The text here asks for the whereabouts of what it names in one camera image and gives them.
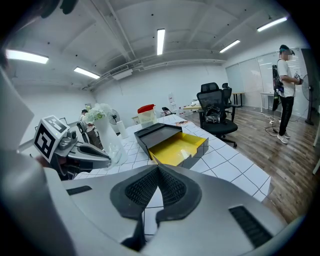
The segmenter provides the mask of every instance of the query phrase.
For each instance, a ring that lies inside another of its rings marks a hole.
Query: box
[[[191,168],[209,149],[209,139],[182,132],[181,126],[156,123],[134,133],[144,152],[158,164]]]

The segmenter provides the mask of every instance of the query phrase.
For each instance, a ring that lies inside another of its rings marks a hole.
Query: air vent
[[[120,67],[117,67],[117,68],[111,70],[110,71],[110,75],[113,76],[115,74],[118,74],[120,72],[126,71],[128,69],[129,69],[128,65],[123,65],[123,66],[120,66]]]
[[[270,233],[245,207],[237,206],[229,209],[229,212],[255,248],[263,245],[272,238]]]

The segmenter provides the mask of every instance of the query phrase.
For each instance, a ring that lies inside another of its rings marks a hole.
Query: white wall
[[[168,94],[173,93],[177,107],[197,98],[201,85],[216,82],[220,87],[227,83],[226,70],[213,64],[186,64],[154,68],[133,73],[119,81],[112,80],[94,91],[98,103],[107,103],[117,110],[126,127],[134,125],[132,117],[138,108],[155,104],[157,115],[169,105]]]
[[[80,91],[74,88],[52,86],[24,86],[16,87],[16,91],[22,97],[24,103],[34,113],[34,117],[28,126],[22,141],[23,144],[35,135],[35,127],[39,120],[45,116],[55,115],[57,118],[65,118],[67,123],[78,121],[81,110],[85,104],[96,103],[93,94],[89,91]]]
[[[228,50],[227,61],[222,66],[226,68],[257,56],[276,52],[281,45],[289,48],[310,48],[299,28],[289,18],[283,23],[256,32],[247,41],[240,42]]]

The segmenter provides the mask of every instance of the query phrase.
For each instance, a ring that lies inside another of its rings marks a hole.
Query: black tray
[[[181,126],[175,126],[165,123],[156,123],[134,133],[136,141],[143,151],[152,159],[148,149],[169,139],[177,133],[182,133]]]

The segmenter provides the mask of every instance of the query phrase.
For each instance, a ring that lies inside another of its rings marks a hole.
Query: flower
[[[105,103],[94,105],[94,108],[91,108],[88,113],[85,114],[86,123],[92,123],[98,119],[104,118],[108,113],[112,113],[112,108]]]

